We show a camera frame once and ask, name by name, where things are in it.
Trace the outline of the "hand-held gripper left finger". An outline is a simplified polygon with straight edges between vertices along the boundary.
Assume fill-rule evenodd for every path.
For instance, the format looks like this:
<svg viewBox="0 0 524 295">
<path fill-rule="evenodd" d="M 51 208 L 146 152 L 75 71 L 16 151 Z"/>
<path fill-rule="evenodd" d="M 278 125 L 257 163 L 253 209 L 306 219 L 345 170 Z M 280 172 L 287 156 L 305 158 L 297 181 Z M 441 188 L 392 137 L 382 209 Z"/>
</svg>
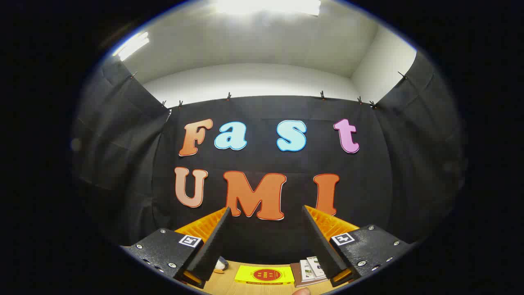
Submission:
<svg viewBox="0 0 524 295">
<path fill-rule="evenodd" d="M 120 248 L 149 269 L 202 289 L 224 250 L 231 219 L 230 207 L 224 207 L 178 230 L 159 228 Z"/>
</svg>

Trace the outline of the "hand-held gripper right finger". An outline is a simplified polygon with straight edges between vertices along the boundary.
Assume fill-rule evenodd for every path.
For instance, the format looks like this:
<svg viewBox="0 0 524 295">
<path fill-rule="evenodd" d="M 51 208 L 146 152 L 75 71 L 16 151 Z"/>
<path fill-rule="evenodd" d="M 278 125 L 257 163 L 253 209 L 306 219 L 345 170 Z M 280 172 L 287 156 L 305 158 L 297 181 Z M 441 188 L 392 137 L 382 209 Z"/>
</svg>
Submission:
<svg viewBox="0 0 524 295">
<path fill-rule="evenodd" d="M 333 287 L 368 277 L 412 249 L 379 226 L 358 227 L 311 206 L 303 206 L 308 244 Z"/>
</svg>

